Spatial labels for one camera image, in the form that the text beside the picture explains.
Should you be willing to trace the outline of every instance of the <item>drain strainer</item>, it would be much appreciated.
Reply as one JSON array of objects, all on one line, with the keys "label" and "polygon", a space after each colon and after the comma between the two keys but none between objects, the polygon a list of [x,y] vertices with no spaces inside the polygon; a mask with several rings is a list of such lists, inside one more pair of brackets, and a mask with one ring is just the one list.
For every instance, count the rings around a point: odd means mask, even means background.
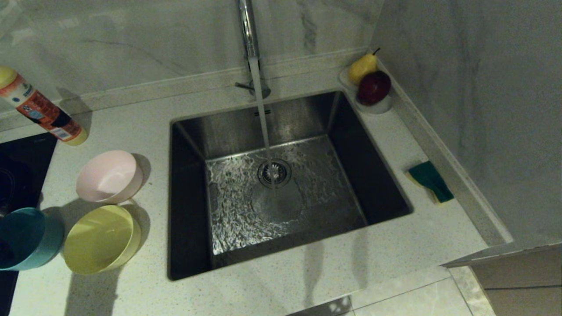
[{"label": "drain strainer", "polygon": [[271,167],[265,161],[257,170],[257,178],[261,184],[268,188],[273,188],[273,185],[280,188],[291,180],[291,167],[281,159],[272,159]]}]

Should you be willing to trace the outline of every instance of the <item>kitchen sink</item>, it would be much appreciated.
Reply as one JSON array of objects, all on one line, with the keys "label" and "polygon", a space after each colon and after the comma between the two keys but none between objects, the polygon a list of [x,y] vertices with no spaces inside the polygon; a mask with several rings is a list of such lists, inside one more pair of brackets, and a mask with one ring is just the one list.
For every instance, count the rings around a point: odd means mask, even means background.
[{"label": "kitchen sink", "polygon": [[169,278],[178,280],[411,213],[342,92],[171,126]]}]

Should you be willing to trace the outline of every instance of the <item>apple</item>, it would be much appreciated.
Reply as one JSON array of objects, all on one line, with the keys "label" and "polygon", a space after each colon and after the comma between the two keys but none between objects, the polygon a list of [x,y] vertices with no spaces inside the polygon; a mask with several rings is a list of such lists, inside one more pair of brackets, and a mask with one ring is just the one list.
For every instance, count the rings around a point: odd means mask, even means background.
[{"label": "apple", "polygon": [[359,83],[357,100],[362,105],[374,105],[384,99],[391,88],[390,77],[383,71],[375,71],[363,77]]}]

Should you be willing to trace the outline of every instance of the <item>sponge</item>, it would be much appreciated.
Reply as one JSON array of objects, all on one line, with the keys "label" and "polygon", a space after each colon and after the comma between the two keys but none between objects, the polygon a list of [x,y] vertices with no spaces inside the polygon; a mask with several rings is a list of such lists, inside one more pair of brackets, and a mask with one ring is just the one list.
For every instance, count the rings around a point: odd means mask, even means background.
[{"label": "sponge", "polygon": [[408,170],[408,173],[415,182],[431,190],[439,203],[452,200],[453,193],[447,187],[447,184],[435,169],[431,161],[426,161]]}]

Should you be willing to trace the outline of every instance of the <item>countertop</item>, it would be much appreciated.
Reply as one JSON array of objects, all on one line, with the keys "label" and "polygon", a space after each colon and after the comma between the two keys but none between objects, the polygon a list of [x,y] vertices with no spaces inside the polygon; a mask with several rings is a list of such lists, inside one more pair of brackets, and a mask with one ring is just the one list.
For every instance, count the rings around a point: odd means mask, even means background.
[{"label": "countertop", "polygon": [[[341,69],[268,80],[267,102],[336,89]],[[11,315],[287,315],[375,283],[434,267],[487,248],[457,200],[437,206],[404,172],[427,160],[391,110],[361,114],[365,126],[414,212],[309,245],[179,281],[167,278],[170,125],[178,119],[253,105],[247,91],[229,87],[98,110],[75,116],[89,127],[78,147],[59,143],[43,186],[41,208],[66,231],[95,204],[74,191],[80,168],[101,152],[137,154],[148,179],[123,205],[143,229],[143,244],[122,269],[76,276],[57,255],[20,273]],[[0,133],[0,141],[38,134],[35,125]]]}]

